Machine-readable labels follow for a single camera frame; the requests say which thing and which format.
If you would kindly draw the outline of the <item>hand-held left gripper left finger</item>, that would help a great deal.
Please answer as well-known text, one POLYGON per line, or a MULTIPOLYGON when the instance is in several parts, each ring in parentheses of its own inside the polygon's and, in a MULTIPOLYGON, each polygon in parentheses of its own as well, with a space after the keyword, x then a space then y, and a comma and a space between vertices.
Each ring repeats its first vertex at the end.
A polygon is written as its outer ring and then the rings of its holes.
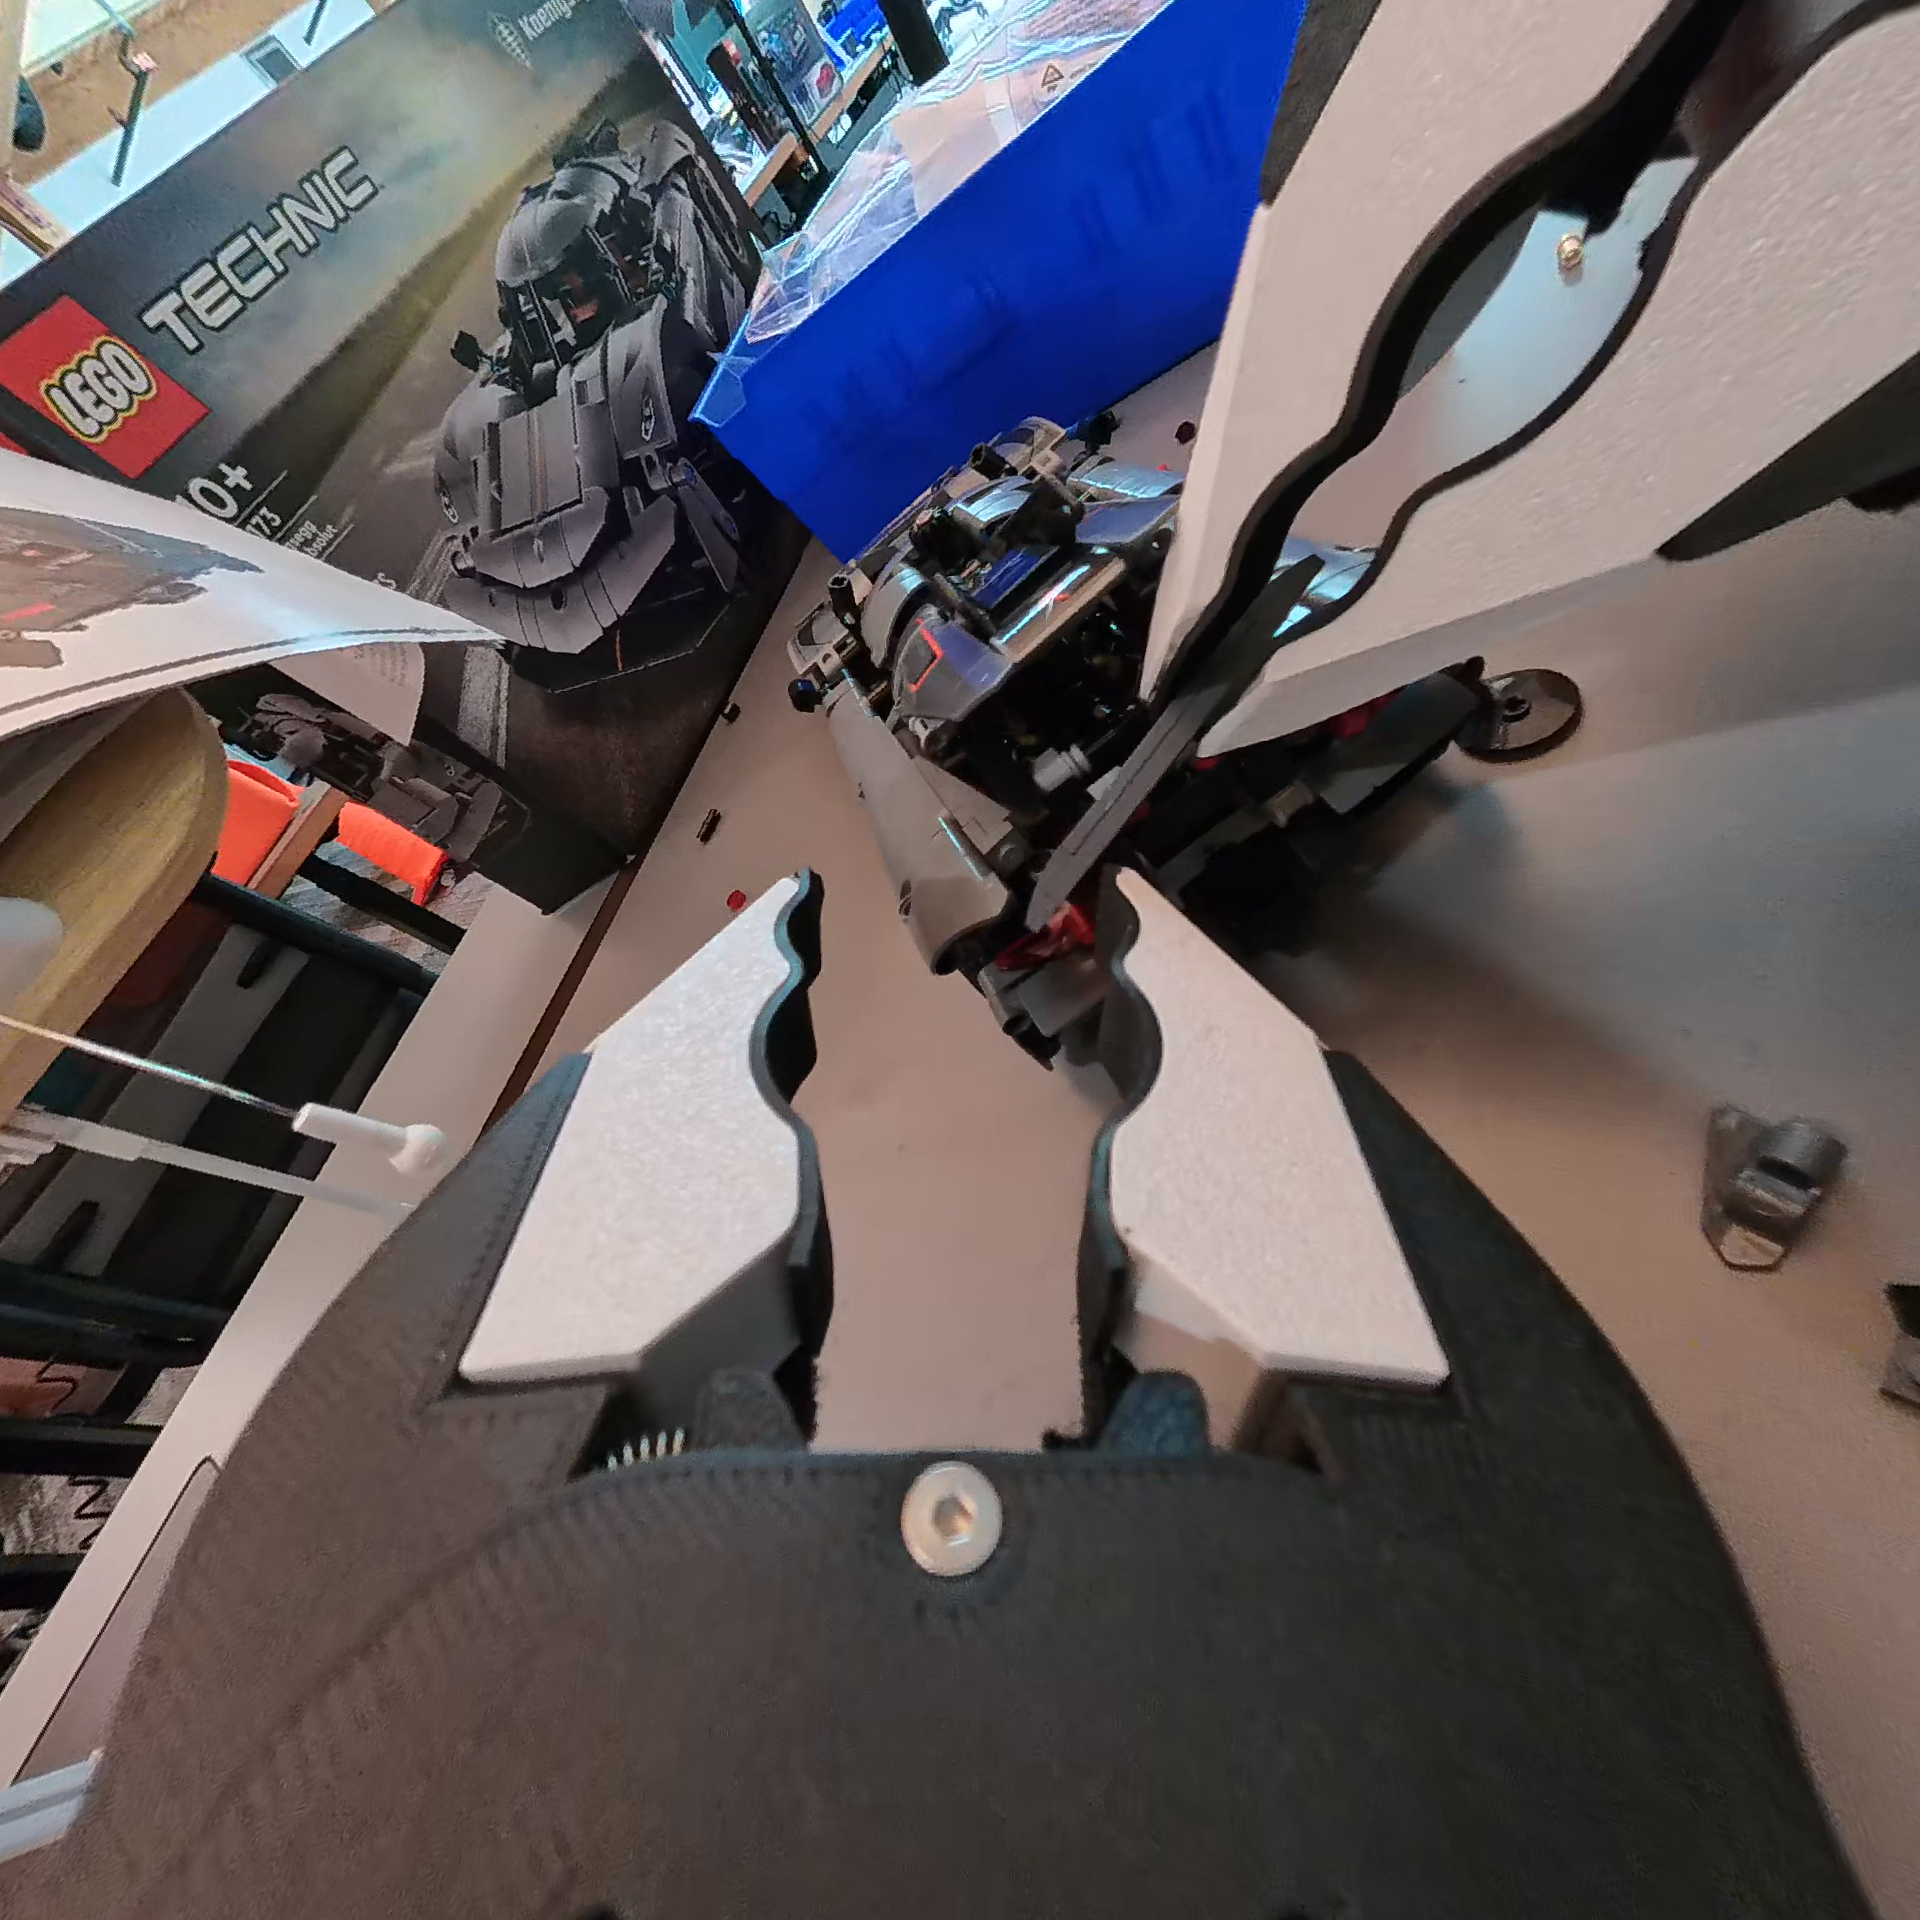
POLYGON ((824 907, 817 871, 779 877, 567 1061, 465 1384, 612 1384, 644 1440, 813 1438, 833 1238, 795 1093, 824 907))

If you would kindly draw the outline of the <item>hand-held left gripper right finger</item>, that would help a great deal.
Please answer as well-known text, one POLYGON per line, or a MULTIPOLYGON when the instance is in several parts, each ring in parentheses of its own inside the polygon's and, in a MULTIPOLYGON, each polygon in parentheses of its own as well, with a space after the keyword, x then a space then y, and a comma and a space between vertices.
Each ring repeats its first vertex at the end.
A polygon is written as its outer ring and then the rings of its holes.
POLYGON ((1277 1387, 1434 1395, 1450 1358, 1329 1048, 1135 871, 1100 887, 1112 982, 1076 1258, 1091 1430, 1137 1375, 1184 1375, 1204 1440, 1277 1387))

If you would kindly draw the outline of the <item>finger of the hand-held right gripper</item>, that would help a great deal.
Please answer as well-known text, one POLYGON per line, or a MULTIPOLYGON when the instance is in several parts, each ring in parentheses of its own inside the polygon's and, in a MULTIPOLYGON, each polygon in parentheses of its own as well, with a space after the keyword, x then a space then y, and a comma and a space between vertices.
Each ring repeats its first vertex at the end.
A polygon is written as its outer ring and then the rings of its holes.
POLYGON ((1274 573, 1305 501, 1480 315, 1538 216, 1589 238, 1681 152, 1739 5, 1311 5, 1159 580, 1163 702, 1274 573))
MULTIPOLYGON (((1207 751, 1330 720, 1695 563, 1672 552, 1681 533, 1916 359, 1916 16, 1829 27, 1732 148, 1688 175, 1572 390, 1395 499, 1336 603, 1295 616, 1295 586, 1274 655, 1207 751)), ((1243 616, 1280 589, 1268 580, 1243 616)))

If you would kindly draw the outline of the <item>grey lego car model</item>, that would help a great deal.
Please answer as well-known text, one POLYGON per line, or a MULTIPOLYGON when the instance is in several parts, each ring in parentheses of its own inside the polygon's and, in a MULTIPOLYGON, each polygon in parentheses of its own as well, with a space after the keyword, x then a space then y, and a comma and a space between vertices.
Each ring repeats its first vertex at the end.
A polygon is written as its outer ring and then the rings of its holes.
POLYGON ((1049 854, 1187 683, 1140 691, 1184 474, 1113 459, 1115 427, 1026 418, 976 446, 833 575, 789 646, 789 699, 825 712, 928 971, 964 978, 1043 1066, 1092 1048, 1106 868, 1234 949, 1301 947, 1348 822, 1456 746, 1487 679, 1473 658, 1250 747, 1203 733, 1026 932, 1049 854))

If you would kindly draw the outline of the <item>dark round lego disc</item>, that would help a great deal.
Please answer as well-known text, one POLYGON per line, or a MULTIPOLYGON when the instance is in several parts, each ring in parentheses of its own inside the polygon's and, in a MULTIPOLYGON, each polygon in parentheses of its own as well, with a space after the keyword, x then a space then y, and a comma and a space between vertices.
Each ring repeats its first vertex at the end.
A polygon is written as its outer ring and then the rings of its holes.
POLYGON ((1557 670, 1522 667, 1484 679, 1456 746, 1487 764, 1533 760, 1564 746, 1586 712, 1579 685, 1557 670))

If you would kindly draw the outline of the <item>small grey lego piece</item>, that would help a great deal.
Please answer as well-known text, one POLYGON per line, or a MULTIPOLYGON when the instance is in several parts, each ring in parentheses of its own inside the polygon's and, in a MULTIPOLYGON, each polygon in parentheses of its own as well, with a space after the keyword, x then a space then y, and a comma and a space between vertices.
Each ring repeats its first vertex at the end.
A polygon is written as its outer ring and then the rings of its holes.
POLYGON ((1808 1117, 1764 1119, 1735 1103, 1708 1115, 1698 1224, 1735 1270, 1777 1269, 1837 1184, 1848 1144, 1808 1117))

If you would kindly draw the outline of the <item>lego instruction booklet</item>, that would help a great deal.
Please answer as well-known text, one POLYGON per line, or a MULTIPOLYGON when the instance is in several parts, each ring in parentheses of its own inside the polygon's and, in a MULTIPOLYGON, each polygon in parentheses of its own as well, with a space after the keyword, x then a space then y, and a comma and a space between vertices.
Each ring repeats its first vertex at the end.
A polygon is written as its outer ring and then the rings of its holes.
POLYGON ((4 452, 4 829, 137 699, 197 691, 250 760, 329 783, 482 866, 529 822, 507 776, 421 740, 425 646, 481 629, 385 583, 4 452))

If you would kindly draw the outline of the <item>dark lego set box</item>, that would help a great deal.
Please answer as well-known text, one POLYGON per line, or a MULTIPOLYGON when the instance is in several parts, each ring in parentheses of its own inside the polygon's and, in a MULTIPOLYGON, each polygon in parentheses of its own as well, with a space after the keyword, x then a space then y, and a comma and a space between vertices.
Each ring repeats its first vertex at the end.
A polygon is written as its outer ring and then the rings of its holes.
POLYGON ((697 418, 761 275, 648 5, 391 5, 4 276, 4 444, 409 596, 226 740, 551 912, 637 859, 808 538, 697 418))

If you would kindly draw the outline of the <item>blue plastic bin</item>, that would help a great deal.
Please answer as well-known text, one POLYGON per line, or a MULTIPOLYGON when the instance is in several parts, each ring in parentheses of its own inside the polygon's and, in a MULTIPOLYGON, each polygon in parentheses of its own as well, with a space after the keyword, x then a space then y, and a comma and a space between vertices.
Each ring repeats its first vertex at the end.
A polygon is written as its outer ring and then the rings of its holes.
POLYGON ((992 432, 1075 424, 1226 320, 1301 3, 1165 3, 802 324, 693 406, 841 559, 992 432))

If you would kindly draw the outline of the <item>orange plastic part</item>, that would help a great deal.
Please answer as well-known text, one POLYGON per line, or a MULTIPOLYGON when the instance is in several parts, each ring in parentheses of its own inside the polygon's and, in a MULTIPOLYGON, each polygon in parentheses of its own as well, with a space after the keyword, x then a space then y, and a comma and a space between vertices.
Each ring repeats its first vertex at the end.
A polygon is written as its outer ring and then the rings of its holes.
MULTIPOLYGON (((213 872, 219 880, 251 884, 292 827, 306 788, 251 758, 229 757, 226 768, 229 802, 213 872)), ((344 805, 335 834, 351 853, 372 861, 377 872, 394 877, 417 906, 429 903, 448 866, 442 848, 362 802, 344 805)))

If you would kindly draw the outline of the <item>clear plastic bag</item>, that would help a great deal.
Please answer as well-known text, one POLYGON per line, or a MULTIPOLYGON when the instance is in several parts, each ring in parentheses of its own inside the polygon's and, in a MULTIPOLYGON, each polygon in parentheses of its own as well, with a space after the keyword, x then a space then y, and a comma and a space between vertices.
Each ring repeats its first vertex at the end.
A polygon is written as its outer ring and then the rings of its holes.
POLYGON ((858 143, 824 200, 761 266, 745 341, 802 324, 1163 12, 1163 3, 1023 3, 858 143))

